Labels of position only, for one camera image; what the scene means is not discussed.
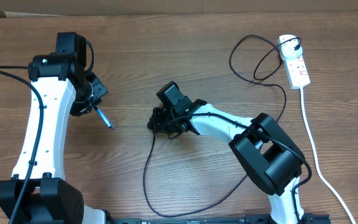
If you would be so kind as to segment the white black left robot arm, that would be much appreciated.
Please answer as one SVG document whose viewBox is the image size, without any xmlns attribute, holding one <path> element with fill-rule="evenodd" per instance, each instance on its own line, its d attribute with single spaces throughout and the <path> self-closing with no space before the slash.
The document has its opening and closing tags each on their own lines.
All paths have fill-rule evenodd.
<svg viewBox="0 0 358 224">
<path fill-rule="evenodd" d="M 10 223 L 112 223 L 108 211 L 87 206 L 65 179 L 68 119 L 97 110 L 107 93 L 88 55 L 88 40 L 60 32 L 54 52 L 26 66 L 32 101 L 24 144 L 11 178 L 0 180 L 0 207 Z"/>
</svg>

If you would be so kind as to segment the blue Samsung Galaxy smartphone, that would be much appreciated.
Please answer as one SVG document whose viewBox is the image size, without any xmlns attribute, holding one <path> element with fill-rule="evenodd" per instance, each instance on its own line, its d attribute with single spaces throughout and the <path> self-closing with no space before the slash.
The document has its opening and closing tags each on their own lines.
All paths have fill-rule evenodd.
<svg viewBox="0 0 358 224">
<path fill-rule="evenodd" d="M 97 106 L 95 106 L 94 109 L 109 129 L 115 129 L 112 121 L 103 113 L 101 109 Z"/>
</svg>

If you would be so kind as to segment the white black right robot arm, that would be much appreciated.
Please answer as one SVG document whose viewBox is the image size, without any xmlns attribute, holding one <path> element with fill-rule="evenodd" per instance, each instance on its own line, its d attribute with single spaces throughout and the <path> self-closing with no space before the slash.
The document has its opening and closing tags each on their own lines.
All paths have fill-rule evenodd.
<svg viewBox="0 0 358 224">
<path fill-rule="evenodd" d="M 169 139 L 191 131 L 212 136 L 229 145 L 246 175 L 264 193 L 271 205 L 274 223 L 303 223 L 298 188 L 306 159 L 286 132 L 268 114 L 243 118 L 216 109 L 204 100 L 191 101 L 175 82 L 157 92 L 156 107 L 147 127 Z"/>
</svg>

